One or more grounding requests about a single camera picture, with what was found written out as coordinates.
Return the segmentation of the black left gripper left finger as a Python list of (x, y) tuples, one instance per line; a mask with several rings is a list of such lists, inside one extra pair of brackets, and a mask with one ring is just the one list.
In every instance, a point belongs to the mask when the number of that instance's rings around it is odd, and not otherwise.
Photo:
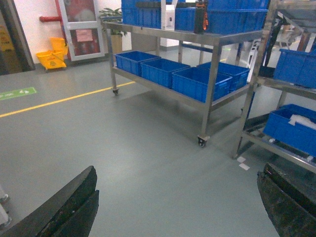
[(87, 167), (2, 237), (87, 237), (99, 208), (97, 173)]

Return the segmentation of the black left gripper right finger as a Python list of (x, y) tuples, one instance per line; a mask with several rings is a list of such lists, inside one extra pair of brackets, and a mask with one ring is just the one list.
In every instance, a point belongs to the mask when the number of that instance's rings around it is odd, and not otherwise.
[(280, 237), (316, 235), (316, 176), (286, 170), (270, 162), (257, 173), (257, 187)]

